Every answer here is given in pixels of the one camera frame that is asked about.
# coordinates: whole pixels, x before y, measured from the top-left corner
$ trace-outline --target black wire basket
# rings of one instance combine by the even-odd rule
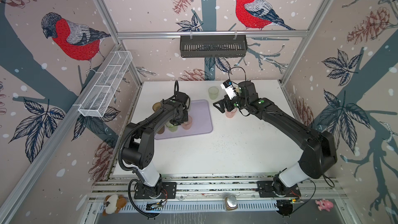
[[[181,57],[243,57],[248,50],[246,35],[181,36]]]

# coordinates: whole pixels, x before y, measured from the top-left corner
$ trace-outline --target purple tray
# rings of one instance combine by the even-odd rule
[[[213,124],[211,123],[209,102],[205,99],[191,101],[191,106],[188,109],[188,115],[192,117],[192,126],[189,130],[185,130],[181,126],[175,132],[170,132],[168,127],[162,134],[155,135],[155,139],[177,138],[191,135],[199,135],[210,133],[213,131]]]

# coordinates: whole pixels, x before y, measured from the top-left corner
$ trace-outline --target white wire basket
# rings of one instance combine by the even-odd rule
[[[116,51],[79,107],[83,116],[103,117],[132,61],[129,51]]]

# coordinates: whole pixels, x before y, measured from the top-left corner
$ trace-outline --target pink toy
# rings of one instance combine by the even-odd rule
[[[330,209],[333,207],[333,203],[326,199],[322,199],[320,201],[315,200],[315,203],[319,205],[318,206],[319,211],[325,209],[326,211],[330,212]]]

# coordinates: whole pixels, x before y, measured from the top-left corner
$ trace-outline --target white table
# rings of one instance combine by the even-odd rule
[[[266,97],[293,116],[277,80],[253,80],[260,98]],[[213,107],[226,94],[222,81],[179,82],[180,91],[191,100],[206,99],[210,105],[213,131],[209,134],[155,140],[152,162],[163,176],[231,176],[275,173],[290,167],[302,150],[288,136],[253,115],[236,112],[233,118]],[[211,100],[208,88],[219,88]],[[132,122],[153,113],[152,105],[173,95],[174,82],[144,82]],[[116,165],[113,175],[131,175]]]

